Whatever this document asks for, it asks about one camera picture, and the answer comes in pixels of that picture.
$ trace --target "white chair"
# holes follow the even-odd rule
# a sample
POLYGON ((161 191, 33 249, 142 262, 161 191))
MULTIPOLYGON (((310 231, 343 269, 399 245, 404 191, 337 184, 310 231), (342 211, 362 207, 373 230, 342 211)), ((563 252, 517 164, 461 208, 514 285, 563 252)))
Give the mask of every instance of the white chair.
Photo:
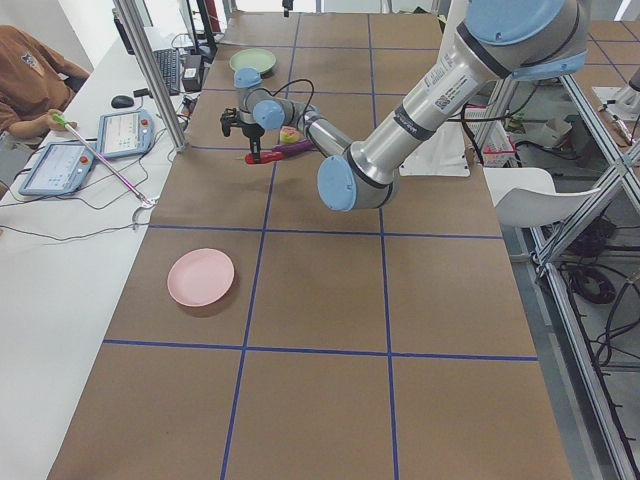
POLYGON ((553 178, 540 168, 485 168, 491 200, 502 225, 530 228, 564 220, 589 197, 594 188, 579 193, 557 193, 553 178))

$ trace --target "black keyboard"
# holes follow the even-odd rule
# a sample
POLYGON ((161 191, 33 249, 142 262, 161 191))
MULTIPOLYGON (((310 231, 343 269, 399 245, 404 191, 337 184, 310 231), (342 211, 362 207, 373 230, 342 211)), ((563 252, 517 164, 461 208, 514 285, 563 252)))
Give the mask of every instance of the black keyboard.
POLYGON ((178 95, 180 93, 180 56, 178 51, 173 48, 166 50, 155 50, 153 56, 160 68, 160 73, 164 78, 169 95, 178 95))

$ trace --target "sleeve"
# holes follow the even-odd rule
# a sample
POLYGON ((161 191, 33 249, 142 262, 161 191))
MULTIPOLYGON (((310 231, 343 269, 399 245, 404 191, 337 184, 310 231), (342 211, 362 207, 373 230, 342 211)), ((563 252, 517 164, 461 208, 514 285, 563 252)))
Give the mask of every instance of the sleeve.
POLYGON ((18 114, 0 99, 0 132, 20 121, 18 114))
POLYGON ((53 48, 50 48, 44 43, 35 39, 28 33, 23 32, 22 30, 18 30, 17 33, 23 38, 25 42, 33 46, 33 48, 35 48, 36 50, 38 50, 38 52, 40 52, 40 54, 42 54, 49 65, 51 65, 51 68, 53 68, 58 73, 62 73, 62 69, 64 68, 64 64, 66 63, 64 56, 56 52, 53 48))

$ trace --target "computer mouse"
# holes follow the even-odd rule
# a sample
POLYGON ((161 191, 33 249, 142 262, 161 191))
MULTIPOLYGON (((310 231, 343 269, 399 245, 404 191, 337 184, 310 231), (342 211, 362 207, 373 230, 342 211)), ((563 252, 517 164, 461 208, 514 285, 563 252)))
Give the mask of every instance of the computer mouse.
POLYGON ((111 99, 111 106, 113 108, 127 108, 133 106, 133 98, 127 95, 116 95, 111 99))

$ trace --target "white desk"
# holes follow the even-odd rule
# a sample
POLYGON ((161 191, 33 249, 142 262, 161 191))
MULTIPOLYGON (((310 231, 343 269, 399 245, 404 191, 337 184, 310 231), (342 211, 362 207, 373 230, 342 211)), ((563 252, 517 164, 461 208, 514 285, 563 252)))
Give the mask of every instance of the white desk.
MULTIPOLYGON (((127 55, 118 41, 65 117, 78 122, 85 138, 96 137, 99 116, 113 111, 111 98, 145 86, 135 57, 127 55)), ((179 102, 181 97, 172 99, 179 102)), ((157 113, 148 97, 144 108, 157 113)), ((162 128, 156 117, 156 132, 162 128)), ((65 132, 46 140, 69 138, 65 132)), ((139 188, 147 196, 162 190, 172 148, 165 134, 144 158, 150 177, 139 188)), ((124 173, 134 183, 145 175, 138 165, 124 173)), ((88 183, 107 174, 106 168, 96 165, 88 183)), ((20 177, 12 190, 17 192, 23 180, 20 177)), ((124 191, 111 177, 79 195, 101 206, 124 191)), ((0 205, 8 203, 15 203, 9 194, 0 205)), ((138 205, 129 193, 99 211, 79 201, 50 199, 2 207, 0 224, 57 237, 82 235, 131 223, 138 205)), ((140 221, 147 218, 148 213, 143 214, 140 221)), ((0 236, 0 478, 47 477, 145 231, 146 227, 126 229, 65 243, 6 229, 0 236)))

